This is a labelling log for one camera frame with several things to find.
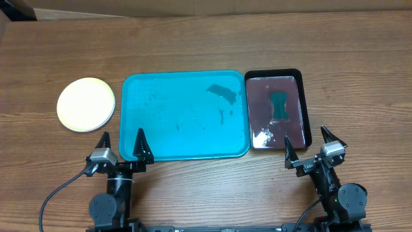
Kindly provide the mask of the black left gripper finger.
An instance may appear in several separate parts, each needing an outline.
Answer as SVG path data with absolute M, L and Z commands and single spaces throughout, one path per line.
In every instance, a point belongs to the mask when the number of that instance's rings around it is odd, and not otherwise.
M 143 164 L 153 164 L 154 155 L 151 151 L 147 139 L 145 137 L 144 130 L 139 128 L 137 131 L 135 145 L 133 149 L 133 156 L 137 158 L 138 162 Z
M 111 143 L 110 143 L 110 137 L 109 137 L 109 133 L 107 131 L 105 131 L 100 140 L 98 141 L 97 145 L 95 146 L 95 148 L 110 148 L 111 147 Z

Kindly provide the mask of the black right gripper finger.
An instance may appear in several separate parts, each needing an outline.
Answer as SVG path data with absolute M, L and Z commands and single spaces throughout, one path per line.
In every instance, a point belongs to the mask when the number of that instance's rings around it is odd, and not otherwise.
M 326 126 L 322 125 L 321 126 L 321 133 L 323 136 L 323 139 L 325 141 L 325 143 L 329 143 L 329 142 L 334 142 L 334 141 L 338 141 L 341 143 L 342 146 L 347 147 L 347 144 L 342 141 L 341 139 L 339 139 L 338 137 L 336 137 Z
M 288 136 L 285 136 L 285 168 L 293 169 L 299 163 L 299 158 L 295 152 Z

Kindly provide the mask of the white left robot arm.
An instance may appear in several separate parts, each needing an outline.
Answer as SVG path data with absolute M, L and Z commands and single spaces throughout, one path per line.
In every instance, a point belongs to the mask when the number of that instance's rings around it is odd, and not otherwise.
M 52 191 L 42 203 L 39 213 L 39 231 L 43 232 L 43 215 L 49 200 L 60 190 L 85 175 L 92 177 L 96 173 L 108 176 L 105 193 L 95 195 L 89 203 L 89 215 L 94 221 L 92 231 L 145 231 L 138 219 L 131 219 L 131 198 L 133 175 L 143 173 L 146 166 L 154 163 L 144 130 L 138 129 L 133 148 L 136 160 L 120 162 L 111 149 L 108 132 L 104 132 L 99 142 L 85 158 L 86 165 L 79 174 Z

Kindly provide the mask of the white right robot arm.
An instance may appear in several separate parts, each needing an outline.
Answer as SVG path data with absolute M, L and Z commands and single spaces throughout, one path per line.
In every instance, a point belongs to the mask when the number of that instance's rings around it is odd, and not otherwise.
M 347 144 L 326 126 L 321 126 L 324 144 L 313 158 L 300 161 L 290 139 L 285 137 L 285 168 L 295 169 L 298 177 L 310 176 L 319 197 L 298 221 L 292 231 L 371 231 L 366 217 L 368 192 L 356 183 L 341 184 L 334 167 L 344 162 Z

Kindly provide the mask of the green orange sponge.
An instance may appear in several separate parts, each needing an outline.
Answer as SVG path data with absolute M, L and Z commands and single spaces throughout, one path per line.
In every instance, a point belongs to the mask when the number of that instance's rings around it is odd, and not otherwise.
M 273 119 L 286 120 L 289 119 L 289 115 L 285 110 L 285 104 L 287 102 L 287 94 L 285 92 L 274 92 L 270 94 L 270 100 L 273 105 Z

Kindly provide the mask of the yellow plate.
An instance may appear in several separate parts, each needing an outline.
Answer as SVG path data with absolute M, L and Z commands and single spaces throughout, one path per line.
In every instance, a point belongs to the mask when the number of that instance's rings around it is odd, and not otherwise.
M 115 94 L 111 87 L 98 78 L 85 77 L 73 81 L 61 92 L 57 116 L 67 129 L 89 132 L 105 125 L 115 107 Z

